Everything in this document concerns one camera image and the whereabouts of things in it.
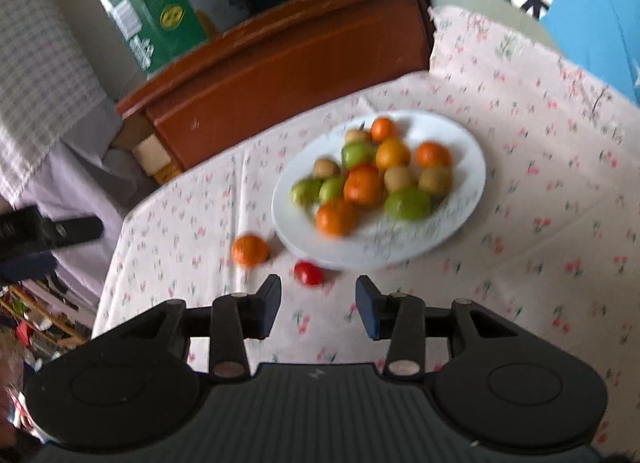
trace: green apple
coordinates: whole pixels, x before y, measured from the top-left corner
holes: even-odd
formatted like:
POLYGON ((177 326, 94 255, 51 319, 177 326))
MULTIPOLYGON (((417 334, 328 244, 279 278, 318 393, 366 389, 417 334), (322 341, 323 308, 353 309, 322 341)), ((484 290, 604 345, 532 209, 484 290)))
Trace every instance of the green apple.
POLYGON ((331 199, 340 199, 342 197, 342 189, 344 189, 344 178, 342 176, 334 176, 325 180, 318 196, 320 203, 326 203, 331 199))
POLYGON ((431 200, 426 192, 418 188, 405 188, 386 199, 385 212, 392 219, 420 221, 431 213, 431 200))
POLYGON ((322 180, 316 178, 305 178, 292 186, 290 197, 296 205, 308 207, 318 201, 322 180))
POLYGON ((373 163, 376 157, 376 148, 365 141, 352 141, 342 148, 342 166, 349 170, 364 163, 373 163))

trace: kiwi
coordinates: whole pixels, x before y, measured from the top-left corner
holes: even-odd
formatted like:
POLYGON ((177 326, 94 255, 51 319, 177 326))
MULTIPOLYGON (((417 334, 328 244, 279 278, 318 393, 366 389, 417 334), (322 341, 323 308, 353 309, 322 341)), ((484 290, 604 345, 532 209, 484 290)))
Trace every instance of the kiwi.
POLYGON ((385 187, 389 194, 405 188, 415 187, 416 184, 415 176, 407 166, 391 167, 385 172, 385 187))
POLYGON ((338 164, 328 158, 316 159, 314 163, 313 174, 320 179, 327 179, 333 176, 337 176, 340 173, 340 167, 338 164))
POLYGON ((371 142, 371 135, 362 128, 350 128, 344 134, 344 143, 354 143, 358 141, 371 142))
POLYGON ((427 168, 420 174, 420 190, 437 198, 444 198, 453 188, 453 173, 449 167, 427 168))

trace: green box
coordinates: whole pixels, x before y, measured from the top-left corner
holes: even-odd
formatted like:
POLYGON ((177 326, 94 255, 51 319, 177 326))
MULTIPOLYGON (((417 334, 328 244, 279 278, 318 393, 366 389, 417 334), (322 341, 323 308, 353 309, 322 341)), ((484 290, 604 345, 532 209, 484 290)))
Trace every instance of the green box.
POLYGON ((100 1, 149 75, 207 39, 188 0, 100 1))

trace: white plate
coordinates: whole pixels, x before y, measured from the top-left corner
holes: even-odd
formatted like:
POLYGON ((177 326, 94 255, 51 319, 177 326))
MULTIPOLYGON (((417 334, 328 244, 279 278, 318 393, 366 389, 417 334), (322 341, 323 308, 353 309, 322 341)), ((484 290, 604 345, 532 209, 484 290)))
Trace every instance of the white plate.
MULTIPOLYGON (((411 167, 417 172, 414 164, 411 167)), ((273 193, 271 215, 278 237, 300 259, 329 269, 379 268, 428 252, 452 236, 478 205, 485 180, 484 155, 466 129, 432 112, 395 110, 337 125, 309 143, 282 171, 273 193), (436 212, 419 223, 392 221, 383 210, 377 210, 368 214, 350 236, 324 237, 314 226, 315 209, 294 205, 289 192, 296 181, 311 174, 319 157, 332 157, 340 164, 344 133, 363 123, 369 128, 381 115, 396 121, 402 140, 412 151, 428 140, 449 148, 454 161, 453 191, 436 212)))

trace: red cherry tomato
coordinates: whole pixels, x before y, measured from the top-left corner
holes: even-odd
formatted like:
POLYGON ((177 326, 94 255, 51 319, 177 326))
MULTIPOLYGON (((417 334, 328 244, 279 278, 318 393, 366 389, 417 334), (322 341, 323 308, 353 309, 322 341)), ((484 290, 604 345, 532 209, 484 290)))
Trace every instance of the red cherry tomato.
POLYGON ((372 165, 370 163, 362 163, 356 167, 350 168, 347 171, 347 177, 349 177, 351 173, 356 172, 357 170, 370 170, 372 172, 378 173, 378 169, 376 168, 375 165, 372 165))
POLYGON ((324 283, 321 269, 307 261, 296 263, 293 267, 293 276, 305 286, 320 286, 324 283))

